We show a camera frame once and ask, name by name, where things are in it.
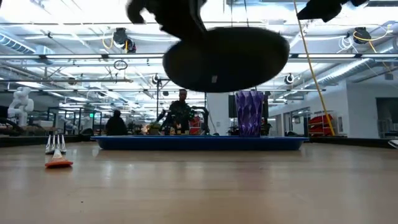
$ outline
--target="person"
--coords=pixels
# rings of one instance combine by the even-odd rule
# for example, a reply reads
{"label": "person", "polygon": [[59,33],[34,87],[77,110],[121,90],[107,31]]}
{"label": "person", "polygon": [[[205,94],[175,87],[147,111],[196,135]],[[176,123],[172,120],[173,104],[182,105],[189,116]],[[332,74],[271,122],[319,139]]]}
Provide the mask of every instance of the person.
{"label": "person", "polygon": [[189,131],[189,116],[191,108],[185,102],[187,99],[187,90],[181,89],[179,91],[179,99],[170,105],[169,115],[173,117],[175,128],[181,130],[181,133]]}
{"label": "person", "polygon": [[119,110],[113,112],[111,117],[106,123],[106,135],[108,136],[120,136],[127,134],[127,127],[124,124],[123,119],[120,117],[121,113]]}

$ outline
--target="table surface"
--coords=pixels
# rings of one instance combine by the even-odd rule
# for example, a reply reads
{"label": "table surface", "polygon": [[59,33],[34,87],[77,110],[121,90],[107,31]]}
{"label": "table surface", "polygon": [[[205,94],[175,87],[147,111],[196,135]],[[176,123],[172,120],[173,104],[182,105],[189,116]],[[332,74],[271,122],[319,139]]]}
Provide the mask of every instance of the table surface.
{"label": "table surface", "polygon": [[397,223],[398,151],[304,144],[301,151],[0,149],[0,223]]}

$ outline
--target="black disc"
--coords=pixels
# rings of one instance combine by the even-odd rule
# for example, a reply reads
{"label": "black disc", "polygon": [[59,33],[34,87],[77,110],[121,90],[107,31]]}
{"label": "black disc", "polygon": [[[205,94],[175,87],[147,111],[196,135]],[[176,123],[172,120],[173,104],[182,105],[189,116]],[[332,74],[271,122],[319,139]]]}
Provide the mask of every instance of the black disc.
{"label": "black disc", "polygon": [[279,34],[255,27],[209,30],[200,44],[181,41],[163,57],[167,76],[194,91],[222,93],[260,85],[287,63],[289,43]]}

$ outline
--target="faceted purple vase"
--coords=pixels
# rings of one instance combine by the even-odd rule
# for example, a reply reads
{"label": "faceted purple vase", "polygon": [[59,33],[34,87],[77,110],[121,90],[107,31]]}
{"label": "faceted purple vase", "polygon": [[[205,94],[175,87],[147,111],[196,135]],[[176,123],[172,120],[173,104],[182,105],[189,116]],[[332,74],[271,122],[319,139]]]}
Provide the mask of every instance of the faceted purple vase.
{"label": "faceted purple vase", "polygon": [[235,94],[241,137],[260,137],[262,101],[264,94],[258,91],[239,91]]}

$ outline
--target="blue tray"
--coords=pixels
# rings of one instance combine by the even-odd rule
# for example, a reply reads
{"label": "blue tray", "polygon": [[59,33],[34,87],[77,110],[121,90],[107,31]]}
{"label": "blue tray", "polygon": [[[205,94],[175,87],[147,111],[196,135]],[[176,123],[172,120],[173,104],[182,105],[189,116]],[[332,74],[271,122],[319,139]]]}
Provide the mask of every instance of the blue tray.
{"label": "blue tray", "polygon": [[97,136],[110,150],[299,150],[308,138],[237,136]]}

